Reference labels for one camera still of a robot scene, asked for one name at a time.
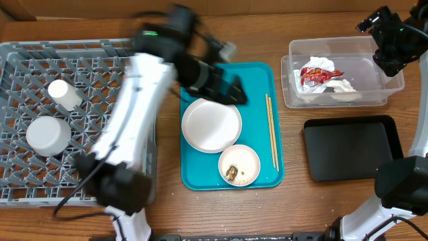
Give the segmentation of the grey-white bowl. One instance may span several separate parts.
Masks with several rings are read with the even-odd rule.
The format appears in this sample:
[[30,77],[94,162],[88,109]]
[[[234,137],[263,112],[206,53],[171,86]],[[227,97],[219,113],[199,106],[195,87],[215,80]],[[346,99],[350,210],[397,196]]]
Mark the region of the grey-white bowl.
[[29,146],[39,155],[51,157],[60,154],[72,137],[69,124],[60,118],[41,116],[26,130]]

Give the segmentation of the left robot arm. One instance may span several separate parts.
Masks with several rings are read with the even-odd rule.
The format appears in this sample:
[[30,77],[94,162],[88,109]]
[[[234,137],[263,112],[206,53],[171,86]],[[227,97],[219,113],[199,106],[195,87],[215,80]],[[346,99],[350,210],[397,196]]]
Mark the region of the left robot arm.
[[201,22],[188,7],[175,5],[164,23],[144,23],[131,40],[124,82],[111,117],[87,154],[74,157],[78,189],[95,197],[112,218],[117,240],[150,240],[145,215],[156,178],[146,172],[144,150],[156,114],[173,82],[191,96],[226,105],[245,104],[239,78],[228,82],[220,64],[236,54],[236,45],[211,34],[201,57],[189,53]]

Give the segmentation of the white cup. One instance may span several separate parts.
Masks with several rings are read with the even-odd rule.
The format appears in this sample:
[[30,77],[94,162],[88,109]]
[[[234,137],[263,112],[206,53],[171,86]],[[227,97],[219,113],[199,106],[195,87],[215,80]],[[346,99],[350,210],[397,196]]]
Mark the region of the white cup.
[[76,88],[65,80],[54,80],[47,88],[48,94],[56,104],[62,105],[67,111],[73,111],[76,105],[81,105],[83,99],[76,93]]

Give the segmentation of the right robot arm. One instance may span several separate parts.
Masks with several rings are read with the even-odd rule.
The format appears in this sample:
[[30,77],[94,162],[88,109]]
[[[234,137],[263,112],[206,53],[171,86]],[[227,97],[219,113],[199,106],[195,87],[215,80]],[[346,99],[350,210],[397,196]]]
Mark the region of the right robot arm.
[[385,232],[399,223],[427,238],[411,221],[427,213],[427,0],[418,0],[409,13],[401,20],[382,6],[356,26],[359,32],[371,34],[378,46],[372,58],[387,76],[419,61],[421,101],[409,155],[381,165],[374,194],[353,213],[337,218],[317,240],[384,240]]

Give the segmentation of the large white plate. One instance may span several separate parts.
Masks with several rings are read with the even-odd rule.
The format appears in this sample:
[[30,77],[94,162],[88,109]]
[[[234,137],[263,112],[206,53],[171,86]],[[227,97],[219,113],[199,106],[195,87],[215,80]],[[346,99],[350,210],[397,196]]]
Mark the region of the large white plate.
[[242,118],[234,105],[199,98],[181,117],[181,131],[190,146],[203,153],[220,153],[238,140]]

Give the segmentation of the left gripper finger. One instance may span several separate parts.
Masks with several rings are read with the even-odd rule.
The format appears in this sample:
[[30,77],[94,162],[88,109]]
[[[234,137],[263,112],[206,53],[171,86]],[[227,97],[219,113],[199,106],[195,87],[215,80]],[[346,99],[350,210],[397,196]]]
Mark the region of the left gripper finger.
[[241,78],[235,76],[233,81],[228,85],[225,99],[227,102],[247,102],[247,95],[241,84]]
[[226,95],[212,95],[204,94],[203,98],[219,104],[224,105],[237,105],[246,103],[246,94],[245,93],[235,93],[235,94],[226,94]]

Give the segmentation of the red snack wrapper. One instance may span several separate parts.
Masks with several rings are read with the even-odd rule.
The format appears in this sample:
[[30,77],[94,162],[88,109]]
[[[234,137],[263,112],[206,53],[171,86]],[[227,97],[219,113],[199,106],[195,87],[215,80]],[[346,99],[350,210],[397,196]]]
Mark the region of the red snack wrapper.
[[315,67],[304,67],[300,71],[300,82],[302,86],[312,87],[323,84],[333,78],[341,77],[344,73],[335,70],[328,71]]

